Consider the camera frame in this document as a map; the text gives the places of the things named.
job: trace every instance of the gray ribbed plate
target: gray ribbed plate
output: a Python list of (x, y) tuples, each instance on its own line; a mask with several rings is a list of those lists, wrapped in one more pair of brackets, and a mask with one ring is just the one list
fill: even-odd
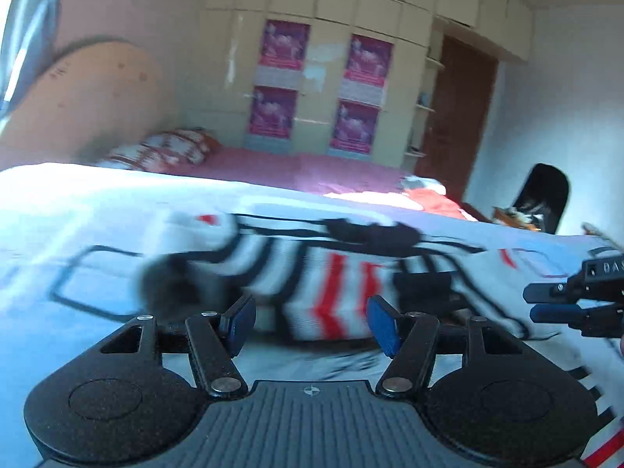
[[(62, 465), (45, 463), (42, 468)], [(176, 447), (136, 468), (475, 468), (440, 444), (412, 406), (375, 397), (364, 381), (258, 382), (208, 407)], [(581, 468), (568, 461), (560, 468)]]

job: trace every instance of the pink bed sheet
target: pink bed sheet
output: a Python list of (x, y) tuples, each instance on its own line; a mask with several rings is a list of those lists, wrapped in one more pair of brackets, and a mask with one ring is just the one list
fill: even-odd
[(376, 191), (400, 192), (404, 172), (370, 162), (315, 154), (280, 155), (223, 148), (199, 166), (181, 165), (176, 176), (242, 181), (317, 195)]

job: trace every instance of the pillow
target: pillow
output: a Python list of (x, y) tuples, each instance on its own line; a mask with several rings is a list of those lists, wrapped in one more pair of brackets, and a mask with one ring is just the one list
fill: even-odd
[(220, 143), (203, 128), (177, 128), (152, 135), (143, 144), (160, 152), (170, 167), (184, 163), (200, 164), (211, 152), (221, 148)]
[(163, 173), (167, 170), (167, 161), (158, 149), (145, 144), (133, 144), (113, 149), (95, 166)]

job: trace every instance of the crosshair logo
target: crosshair logo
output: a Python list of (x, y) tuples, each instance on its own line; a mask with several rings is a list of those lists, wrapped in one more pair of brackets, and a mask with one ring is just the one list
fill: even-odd
[(316, 396), (316, 394), (318, 394), (319, 392), (321, 392), (321, 390), (318, 387), (314, 387), (313, 385), (311, 385), (310, 387), (306, 387), (303, 392), (305, 392), (308, 395), (311, 396)]

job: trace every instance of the red cloth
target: red cloth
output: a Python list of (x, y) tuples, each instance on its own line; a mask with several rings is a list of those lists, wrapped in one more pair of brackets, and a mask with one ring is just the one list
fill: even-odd
[(433, 190), (426, 188), (417, 188), (416, 190), (406, 190), (408, 197), (414, 202), (419, 203), (426, 213), (440, 214), (449, 218), (458, 218), (466, 220), (457, 203), (447, 199), (444, 195), (440, 195)]

